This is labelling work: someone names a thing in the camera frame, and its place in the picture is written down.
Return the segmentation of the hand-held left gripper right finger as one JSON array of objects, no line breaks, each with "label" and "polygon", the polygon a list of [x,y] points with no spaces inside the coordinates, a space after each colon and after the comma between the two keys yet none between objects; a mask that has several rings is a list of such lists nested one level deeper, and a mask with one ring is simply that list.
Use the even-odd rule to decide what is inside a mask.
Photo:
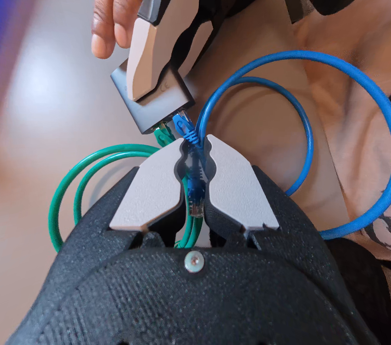
[{"label": "hand-held left gripper right finger", "polygon": [[217,235],[277,230],[279,222],[250,162],[212,134],[204,143],[204,219],[209,229]]}]

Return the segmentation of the black ethernet port box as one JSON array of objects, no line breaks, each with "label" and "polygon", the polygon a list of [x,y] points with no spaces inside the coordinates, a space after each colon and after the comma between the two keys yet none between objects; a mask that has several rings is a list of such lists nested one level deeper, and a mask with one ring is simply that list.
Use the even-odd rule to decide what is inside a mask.
[{"label": "black ethernet port box", "polygon": [[195,104],[183,78],[178,71],[168,63],[161,72],[156,88],[150,93],[133,101],[128,97],[126,59],[111,74],[121,98],[129,110],[141,134],[152,133],[163,122],[169,122],[172,117],[186,111]]}]

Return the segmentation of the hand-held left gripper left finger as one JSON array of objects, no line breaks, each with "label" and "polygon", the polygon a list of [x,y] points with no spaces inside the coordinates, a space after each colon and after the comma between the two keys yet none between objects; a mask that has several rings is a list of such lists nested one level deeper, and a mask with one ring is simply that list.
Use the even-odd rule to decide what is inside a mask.
[{"label": "hand-held left gripper left finger", "polygon": [[179,207],[181,178],[176,166],[183,157],[179,138],[150,155],[139,167],[110,222],[113,230],[148,231]]}]

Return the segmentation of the person's right hand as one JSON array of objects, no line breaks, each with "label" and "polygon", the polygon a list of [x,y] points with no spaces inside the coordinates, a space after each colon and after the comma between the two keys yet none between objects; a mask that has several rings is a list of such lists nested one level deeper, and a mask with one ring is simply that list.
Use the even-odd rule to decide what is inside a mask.
[{"label": "person's right hand", "polygon": [[142,0],[95,0],[91,51],[96,58],[109,58],[116,44],[123,49],[130,47],[141,3]]}]

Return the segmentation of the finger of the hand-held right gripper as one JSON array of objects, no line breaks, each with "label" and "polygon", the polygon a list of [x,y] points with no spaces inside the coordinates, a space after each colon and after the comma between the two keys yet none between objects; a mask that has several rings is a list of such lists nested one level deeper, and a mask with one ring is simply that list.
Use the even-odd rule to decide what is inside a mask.
[{"label": "finger of the hand-held right gripper", "polygon": [[134,23],[126,71],[131,100],[139,100],[156,87],[175,43],[198,9],[199,0],[143,0]]},{"label": "finger of the hand-held right gripper", "polygon": [[172,66],[179,75],[187,75],[213,32],[206,12],[198,12],[190,26],[176,41],[172,51]]}]

